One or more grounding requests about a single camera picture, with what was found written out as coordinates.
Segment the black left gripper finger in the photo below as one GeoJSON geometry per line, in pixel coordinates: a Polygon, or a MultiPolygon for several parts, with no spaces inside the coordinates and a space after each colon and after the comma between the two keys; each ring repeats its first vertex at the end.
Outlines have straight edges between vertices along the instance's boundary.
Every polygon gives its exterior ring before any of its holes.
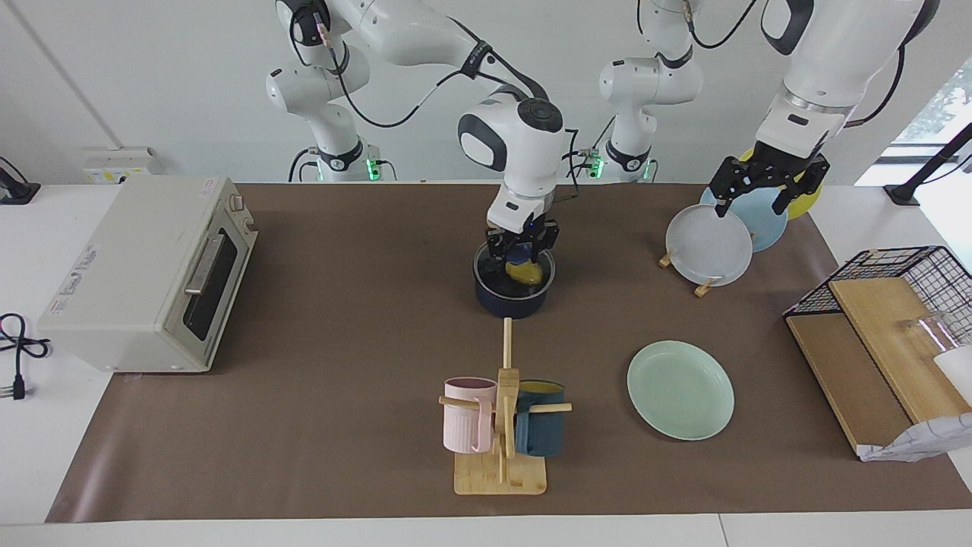
{"type": "Polygon", "coordinates": [[[771,200],[771,209],[782,214],[782,202],[787,201],[788,216],[803,216],[817,202],[822,193],[823,175],[819,173],[799,173],[788,180],[788,184],[778,187],[778,196],[771,200]]]}
{"type": "Polygon", "coordinates": [[[749,165],[722,163],[709,183],[709,191],[716,200],[715,214],[725,217],[732,202],[749,191],[749,165]]]}

